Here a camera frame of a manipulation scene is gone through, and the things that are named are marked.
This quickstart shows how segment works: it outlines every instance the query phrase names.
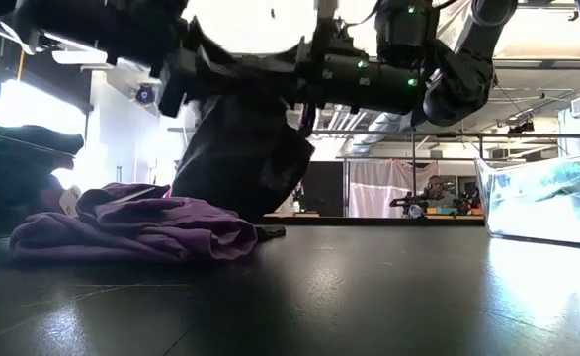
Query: camera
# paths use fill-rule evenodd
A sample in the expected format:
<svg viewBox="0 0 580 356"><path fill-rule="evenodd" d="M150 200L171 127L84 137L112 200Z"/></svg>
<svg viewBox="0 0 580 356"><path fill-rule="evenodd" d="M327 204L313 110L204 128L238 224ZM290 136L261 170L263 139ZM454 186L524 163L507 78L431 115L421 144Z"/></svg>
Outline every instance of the camera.
<svg viewBox="0 0 580 356"><path fill-rule="evenodd" d="M155 102L155 91L153 84L141 83L140 88L135 92L135 101L140 105L151 105Z"/></svg>

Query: purple cloth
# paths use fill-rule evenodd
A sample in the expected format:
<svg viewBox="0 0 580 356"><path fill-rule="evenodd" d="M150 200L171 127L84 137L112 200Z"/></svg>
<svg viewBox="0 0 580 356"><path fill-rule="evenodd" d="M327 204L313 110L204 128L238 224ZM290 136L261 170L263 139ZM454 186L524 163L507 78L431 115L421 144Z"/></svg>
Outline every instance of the purple cloth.
<svg viewBox="0 0 580 356"><path fill-rule="evenodd" d="M109 204L154 187L131 201ZM110 184L85 192L79 218L59 213L30 216L11 235L20 259L143 260L182 263L190 259L233 260L249 254L255 227L235 213L190 198L162 198L169 187Z"/></svg>

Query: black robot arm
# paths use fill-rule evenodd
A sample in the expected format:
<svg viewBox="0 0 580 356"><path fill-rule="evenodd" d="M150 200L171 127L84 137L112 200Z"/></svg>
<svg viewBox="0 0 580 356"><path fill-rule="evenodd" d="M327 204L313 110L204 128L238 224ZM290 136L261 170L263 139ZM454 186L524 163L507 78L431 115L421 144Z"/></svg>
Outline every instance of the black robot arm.
<svg viewBox="0 0 580 356"><path fill-rule="evenodd" d="M163 82L159 109L175 116L183 100L251 89L277 91L305 103L301 132L311 133L325 102L452 125L486 102L492 56L517 0L472 0L462 45L451 51L435 38L439 10L432 0L379 0L374 9L379 60L353 48L333 18L336 1L319 1L313 40L263 62L233 58L180 18L187 0L0 0L0 34L27 53L67 43L150 68ZM429 86L430 74L439 76Z"/></svg>
<svg viewBox="0 0 580 356"><path fill-rule="evenodd" d="M447 127L482 108L494 82L492 58L504 26L518 6L517 0L472 0L462 43L452 52L433 41L440 75L426 92L423 111L414 124L425 120Z"/></svg>

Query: dark table surface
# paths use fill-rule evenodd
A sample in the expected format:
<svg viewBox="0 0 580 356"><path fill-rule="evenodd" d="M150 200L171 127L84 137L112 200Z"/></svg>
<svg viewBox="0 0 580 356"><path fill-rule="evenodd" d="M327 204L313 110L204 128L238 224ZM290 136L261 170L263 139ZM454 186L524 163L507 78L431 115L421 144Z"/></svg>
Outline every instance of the dark table surface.
<svg viewBox="0 0 580 356"><path fill-rule="evenodd" d="M580 356L580 249L480 227L290 227L221 266L23 265L1 355Z"/></svg>

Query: black fabric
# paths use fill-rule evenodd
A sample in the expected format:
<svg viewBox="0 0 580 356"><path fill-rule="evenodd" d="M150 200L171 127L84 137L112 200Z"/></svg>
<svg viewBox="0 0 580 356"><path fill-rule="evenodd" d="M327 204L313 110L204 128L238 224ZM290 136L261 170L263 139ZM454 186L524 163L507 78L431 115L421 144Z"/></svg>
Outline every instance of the black fabric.
<svg viewBox="0 0 580 356"><path fill-rule="evenodd" d="M254 221L273 212L304 175L314 148L287 124L286 104L253 91L200 103L202 121L173 182L192 197Z"/></svg>
<svg viewBox="0 0 580 356"><path fill-rule="evenodd" d="M15 128L0 126L0 135L72 155L83 148L85 143L80 134L57 133L35 125L24 125ZM7 142L0 142L0 144L6 145Z"/></svg>
<svg viewBox="0 0 580 356"><path fill-rule="evenodd" d="M51 172L73 168L73 155L82 146L80 135L37 126L0 127L0 228L49 206L40 201L41 192L61 190Z"/></svg>
<svg viewBox="0 0 580 356"><path fill-rule="evenodd" d="M275 238L285 237L288 233L284 226L256 226L257 242L264 243Z"/></svg>

